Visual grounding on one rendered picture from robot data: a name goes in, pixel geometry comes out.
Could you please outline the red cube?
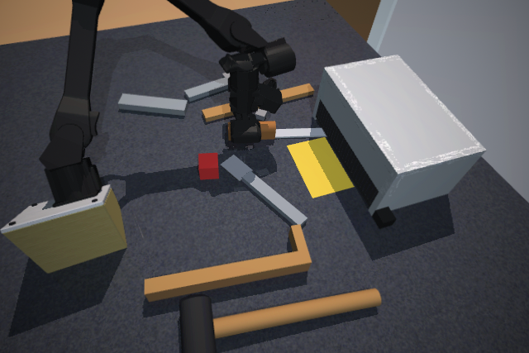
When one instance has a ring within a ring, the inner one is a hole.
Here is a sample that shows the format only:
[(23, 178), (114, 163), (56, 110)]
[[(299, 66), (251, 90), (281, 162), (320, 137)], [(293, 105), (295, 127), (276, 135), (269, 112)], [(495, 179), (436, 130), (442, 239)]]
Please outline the red cube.
[(217, 153), (198, 154), (198, 168), (201, 179), (219, 179)]

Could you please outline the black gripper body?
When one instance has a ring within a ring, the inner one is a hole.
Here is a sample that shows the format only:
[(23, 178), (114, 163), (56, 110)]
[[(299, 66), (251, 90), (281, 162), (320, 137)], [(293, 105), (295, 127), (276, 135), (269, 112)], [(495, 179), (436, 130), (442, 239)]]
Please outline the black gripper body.
[(254, 97), (259, 97), (258, 84), (251, 90), (242, 91), (232, 87), (230, 78), (228, 78), (228, 92), (230, 92), (231, 112), (236, 112), (237, 120), (231, 123), (231, 142), (234, 144), (259, 143), (261, 141), (260, 122), (256, 121), (256, 115), (252, 113), (258, 112), (258, 107), (257, 111), (250, 109)]

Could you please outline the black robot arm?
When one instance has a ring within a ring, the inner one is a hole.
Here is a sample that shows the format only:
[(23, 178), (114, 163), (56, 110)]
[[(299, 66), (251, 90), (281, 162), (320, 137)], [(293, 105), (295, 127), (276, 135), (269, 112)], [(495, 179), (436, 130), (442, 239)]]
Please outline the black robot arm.
[[(231, 86), (242, 91), (258, 84), (251, 110), (257, 107), (275, 114), (283, 103), (276, 79), (293, 71), (296, 57), (284, 37), (268, 43), (242, 15), (210, 0), (168, 0), (199, 23), (227, 53), (219, 61), (230, 74)], [(98, 16), (104, 0), (72, 0), (69, 51), (64, 93), (50, 129), (50, 144), (39, 161), (45, 166), (55, 203), (53, 208), (98, 195), (102, 183), (96, 165), (83, 158), (97, 135), (99, 112), (91, 112), (90, 92), (98, 33)], [(253, 53), (254, 52), (254, 53)], [(266, 78), (259, 83), (259, 72)]]

